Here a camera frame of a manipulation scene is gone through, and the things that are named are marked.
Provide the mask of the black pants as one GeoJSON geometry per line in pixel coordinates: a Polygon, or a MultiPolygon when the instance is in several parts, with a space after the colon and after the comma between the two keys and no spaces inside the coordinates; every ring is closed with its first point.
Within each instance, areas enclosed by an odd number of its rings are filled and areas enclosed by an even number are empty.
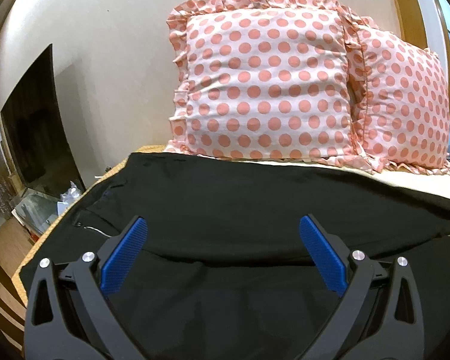
{"type": "MultiPolygon", "coordinates": [[[[147,242],[110,299],[118,320],[150,359],[296,358],[338,301],[300,239],[308,214],[266,211],[255,163],[142,159],[132,184],[143,181],[155,207],[144,218],[147,242]]],[[[388,250],[345,244],[379,260],[408,259],[424,356],[450,359],[450,238],[388,250]]]]}

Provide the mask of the wooden tv cabinet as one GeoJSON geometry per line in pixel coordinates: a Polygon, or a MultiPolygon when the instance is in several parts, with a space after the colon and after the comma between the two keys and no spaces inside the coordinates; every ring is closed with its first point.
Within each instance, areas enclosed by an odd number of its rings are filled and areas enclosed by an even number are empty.
{"type": "Polygon", "coordinates": [[[57,199],[34,189],[0,206],[0,334],[14,350],[23,349],[27,307],[20,272],[60,218],[57,199]]]}

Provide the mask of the cream patterned bed cover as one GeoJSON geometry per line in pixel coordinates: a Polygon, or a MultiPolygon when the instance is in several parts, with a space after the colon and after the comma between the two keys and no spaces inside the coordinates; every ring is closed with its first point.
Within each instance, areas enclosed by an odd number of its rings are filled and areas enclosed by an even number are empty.
{"type": "Polygon", "coordinates": [[[266,211],[314,215],[351,245],[394,249],[450,238],[450,175],[414,175],[260,162],[253,174],[266,211]]]}

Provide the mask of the far pink polka dot pillow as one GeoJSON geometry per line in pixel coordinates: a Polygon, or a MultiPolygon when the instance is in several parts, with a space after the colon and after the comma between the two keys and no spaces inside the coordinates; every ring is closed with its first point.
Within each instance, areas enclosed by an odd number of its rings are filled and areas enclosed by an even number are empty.
{"type": "Polygon", "coordinates": [[[438,55],[338,9],[345,35],[356,154],[349,167],[450,176],[450,102],[438,55]]]}

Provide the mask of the pink polka dot pillow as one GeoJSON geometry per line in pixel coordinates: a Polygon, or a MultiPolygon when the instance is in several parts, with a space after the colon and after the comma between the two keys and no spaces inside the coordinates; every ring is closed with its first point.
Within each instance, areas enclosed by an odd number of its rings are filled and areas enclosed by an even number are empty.
{"type": "Polygon", "coordinates": [[[178,88],[170,152],[355,167],[337,0],[189,0],[167,19],[178,88]]]}
{"type": "Polygon", "coordinates": [[[345,35],[356,154],[349,167],[450,176],[450,102],[438,55],[338,9],[345,35]]]}

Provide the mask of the black flat television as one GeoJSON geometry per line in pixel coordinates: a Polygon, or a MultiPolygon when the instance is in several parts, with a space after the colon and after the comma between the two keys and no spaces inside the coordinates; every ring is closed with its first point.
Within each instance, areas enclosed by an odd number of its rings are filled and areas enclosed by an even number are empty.
{"type": "Polygon", "coordinates": [[[53,46],[28,67],[1,108],[7,145],[22,183],[53,197],[84,188],[57,101],[53,46]]]}

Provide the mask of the near pink polka dot pillow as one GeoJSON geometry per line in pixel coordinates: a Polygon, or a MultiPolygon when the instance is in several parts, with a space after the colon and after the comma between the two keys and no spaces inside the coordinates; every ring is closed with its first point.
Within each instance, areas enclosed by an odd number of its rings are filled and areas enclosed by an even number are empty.
{"type": "Polygon", "coordinates": [[[337,0],[189,0],[167,19],[178,88],[170,152],[355,167],[337,0]]]}

